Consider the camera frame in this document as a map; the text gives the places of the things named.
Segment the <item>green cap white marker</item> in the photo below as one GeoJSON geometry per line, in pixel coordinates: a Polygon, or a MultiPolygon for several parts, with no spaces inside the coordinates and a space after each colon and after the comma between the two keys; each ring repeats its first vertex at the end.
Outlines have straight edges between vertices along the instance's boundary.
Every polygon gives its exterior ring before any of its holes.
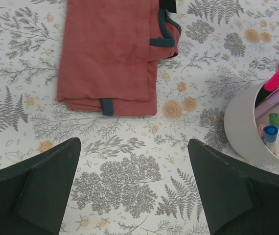
{"type": "Polygon", "coordinates": [[[275,126],[279,130],[279,114],[270,113],[269,114],[269,124],[275,126]]]}

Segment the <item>pink black highlighter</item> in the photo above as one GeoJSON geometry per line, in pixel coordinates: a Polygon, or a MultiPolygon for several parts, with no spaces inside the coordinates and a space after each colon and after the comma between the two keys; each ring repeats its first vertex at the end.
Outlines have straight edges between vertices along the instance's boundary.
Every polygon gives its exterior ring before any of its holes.
{"type": "Polygon", "coordinates": [[[255,100],[255,107],[257,107],[265,98],[267,98],[278,87],[279,87],[279,69],[259,90],[255,100]]]}

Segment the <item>white round divided organizer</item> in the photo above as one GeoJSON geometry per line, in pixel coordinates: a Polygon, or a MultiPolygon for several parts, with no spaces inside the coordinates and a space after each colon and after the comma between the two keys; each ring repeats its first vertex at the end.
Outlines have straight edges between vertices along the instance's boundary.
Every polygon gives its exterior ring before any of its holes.
{"type": "Polygon", "coordinates": [[[269,124],[269,113],[279,114],[279,109],[273,108],[255,119],[255,99],[262,86],[256,84],[232,98],[225,111],[224,129],[231,147],[250,163],[279,165],[279,158],[264,144],[258,131],[261,124],[269,124]]]}

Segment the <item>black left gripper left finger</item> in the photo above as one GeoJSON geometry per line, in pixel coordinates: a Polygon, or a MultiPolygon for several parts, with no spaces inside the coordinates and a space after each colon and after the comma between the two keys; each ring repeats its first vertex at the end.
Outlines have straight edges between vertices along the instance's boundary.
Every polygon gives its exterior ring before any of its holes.
{"type": "Polygon", "coordinates": [[[0,235],[57,235],[79,162],[69,140],[0,170],[0,235]]]}

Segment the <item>blue cap white marker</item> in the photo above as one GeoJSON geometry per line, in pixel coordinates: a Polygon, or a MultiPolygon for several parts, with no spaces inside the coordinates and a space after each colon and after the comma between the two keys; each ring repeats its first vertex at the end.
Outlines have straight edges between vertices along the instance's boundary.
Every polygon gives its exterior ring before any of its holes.
{"type": "Polygon", "coordinates": [[[277,158],[279,158],[278,133],[279,130],[274,125],[267,125],[263,128],[264,143],[277,158]]]}

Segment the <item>peach cap white marker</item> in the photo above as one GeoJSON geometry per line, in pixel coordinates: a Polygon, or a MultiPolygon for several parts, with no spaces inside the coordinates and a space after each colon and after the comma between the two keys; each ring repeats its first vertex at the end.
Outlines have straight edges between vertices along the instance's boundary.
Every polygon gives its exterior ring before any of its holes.
{"type": "Polygon", "coordinates": [[[258,133],[259,133],[259,135],[260,135],[260,137],[261,137],[262,140],[264,140],[264,132],[263,132],[263,129],[264,129],[265,127],[266,127],[265,124],[261,124],[261,125],[259,126],[259,128],[258,128],[258,133]]]}

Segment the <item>light pink highlighter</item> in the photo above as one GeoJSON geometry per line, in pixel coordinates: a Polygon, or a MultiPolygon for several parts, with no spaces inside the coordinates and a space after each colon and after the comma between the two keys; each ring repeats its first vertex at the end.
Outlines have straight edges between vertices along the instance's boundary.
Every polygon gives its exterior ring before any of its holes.
{"type": "Polygon", "coordinates": [[[261,92],[265,92],[265,90],[262,88],[256,97],[255,119],[279,103],[279,88],[264,97],[261,96],[261,92]]]}

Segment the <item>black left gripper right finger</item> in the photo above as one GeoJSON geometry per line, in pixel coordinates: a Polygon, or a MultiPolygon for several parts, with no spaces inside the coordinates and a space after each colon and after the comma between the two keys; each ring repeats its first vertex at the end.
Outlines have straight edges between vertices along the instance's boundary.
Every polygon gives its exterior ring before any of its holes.
{"type": "Polygon", "coordinates": [[[279,175],[197,139],[188,152],[212,235],[279,235],[279,175]]]}

